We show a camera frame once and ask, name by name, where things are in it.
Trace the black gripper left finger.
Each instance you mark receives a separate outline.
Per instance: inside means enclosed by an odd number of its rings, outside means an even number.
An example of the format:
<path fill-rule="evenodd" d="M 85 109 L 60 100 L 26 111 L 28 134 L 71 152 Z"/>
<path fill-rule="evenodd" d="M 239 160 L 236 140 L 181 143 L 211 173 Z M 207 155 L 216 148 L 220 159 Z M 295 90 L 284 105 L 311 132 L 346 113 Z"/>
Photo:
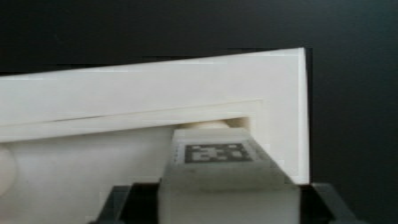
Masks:
<path fill-rule="evenodd" d="M 94 224 L 158 224 L 158 183 L 112 188 Z"/>

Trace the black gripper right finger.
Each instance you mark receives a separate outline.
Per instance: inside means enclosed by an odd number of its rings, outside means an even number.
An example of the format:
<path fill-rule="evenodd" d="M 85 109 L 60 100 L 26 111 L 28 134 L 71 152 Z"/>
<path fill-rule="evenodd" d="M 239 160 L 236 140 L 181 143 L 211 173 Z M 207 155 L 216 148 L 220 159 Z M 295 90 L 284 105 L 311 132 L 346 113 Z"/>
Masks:
<path fill-rule="evenodd" d="M 300 224 L 359 224 L 359 219 L 330 184 L 300 186 Z"/>

